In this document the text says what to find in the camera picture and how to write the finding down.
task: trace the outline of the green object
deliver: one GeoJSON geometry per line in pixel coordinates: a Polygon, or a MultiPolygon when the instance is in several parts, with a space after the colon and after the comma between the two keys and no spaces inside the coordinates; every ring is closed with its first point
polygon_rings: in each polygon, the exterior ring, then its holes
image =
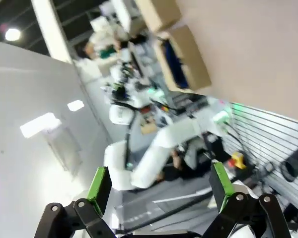
{"type": "Polygon", "coordinates": [[[99,167],[90,185],[87,200],[93,205],[100,217],[103,217],[111,190],[111,180],[107,167],[99,167]]]}
{"type": "Polygon", "coordinates": [[[221,162],[216,162],[216,163],[214,163],[214,168],[218,174],[218,177],[220,179],[220,182],[223,186],[224,193],[225,193],[225,196],[224,196],[224,199],[222,202],[222,206],[220,209],[220,211],[221,211],[225,207],[225,205],[227,203],[227,199],[229,197],[231,197],[235,193],[235,191],[234,191],[233,184],[231,183],[231,181],[226,173],[224,165],[221,162]]]}
{"type": "Polygon", "coordinates": [[[113,45],[107,47],[106,49],[100,50],[99,51],[99,57],[102,59],[106,59],[110,57],[112,54],[116,53],[116,50],[113,45]]]}

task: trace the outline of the yellow object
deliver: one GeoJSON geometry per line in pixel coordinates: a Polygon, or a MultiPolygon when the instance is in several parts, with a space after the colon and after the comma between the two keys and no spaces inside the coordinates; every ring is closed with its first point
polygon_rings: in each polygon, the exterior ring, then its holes
{"type": "Polygon", "coordinates": [[[240,168],[241,170],[246,168],[246,165],[244,164],[244,155],[240,152],[234,152],[232,154],[232,159],[235,161],[235,166],[240,168]]]}

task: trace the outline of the white robotic arm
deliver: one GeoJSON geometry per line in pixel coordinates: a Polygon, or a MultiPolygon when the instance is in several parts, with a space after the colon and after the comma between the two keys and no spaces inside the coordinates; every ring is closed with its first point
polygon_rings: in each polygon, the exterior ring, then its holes
{"type": "Polygon", "coordinates": [[[223,136],[224,133],[219,127],[218,121],[223,122],[228,119],[228,114],[224,113],[225,109],[227,109],[225,104],[214,100],[209,106],[194,113],[193,118],[184,118],[160,129],[140,163],[132,172],[117,173],[117,169],[121,172],[126,171],[125,151],[122,151],[122,145],[126,145],[126,142],[117,142],[108,146],[105,151],[104,165],[109,168],[113,188],[117,190],[130,190],[133,187],[148,188],[161,172],[172,148],[191,138],[201,136],[206,131],[223,136]]]}

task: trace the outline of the cardboard box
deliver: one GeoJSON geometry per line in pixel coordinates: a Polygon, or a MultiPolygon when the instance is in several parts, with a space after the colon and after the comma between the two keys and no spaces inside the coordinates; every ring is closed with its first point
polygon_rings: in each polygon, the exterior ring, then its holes
{"type": "Polygon", "coordinates": [[[175,0],[136,0],[147,27],[152,32],[167,29],[181,18],[175,0]]]}
{"type": "Polygon", "coordinates": [[[209,73],[203,62],[201,53],[190,29],[186,25],[163,32],[159,37],[160,40],[154,42],[153,48],[160,63],[165,83],[170,91],[192,93],[193,91],[211,85],[209,73]],[[183,63],[181,68],[189,85],[187,89],[178,88],[174,82],[172,72],[165,58],[161,38],[170,40],[176,55],[181,59],[183,63]]]}

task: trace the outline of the person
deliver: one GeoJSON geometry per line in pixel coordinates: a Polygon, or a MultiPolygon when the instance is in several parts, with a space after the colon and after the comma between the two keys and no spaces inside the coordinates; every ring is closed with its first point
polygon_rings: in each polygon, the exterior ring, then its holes
{"type": "Polygon", "coordinates": [[[205,173],[210,171],[211,160],[198,163],[196,169],[190,168],[185,161],[178,155],[177,151],[171,151],[172,166],[165,166],[161,173],[156,177],[156,181],[173,181],[178,178],[189,180],[203,177],[205,173]]]}
{"type": "Polygon", "coordinates": [[[129,37],[118,23],[108,23],[102,27],[101,31],[91,35],[85,46],[85,52],[91,59],[97,57],[105,59],[121,49],[127,48],[129,41],[137,45],[146,40],[146,36],[141,34],[129,37]]]}

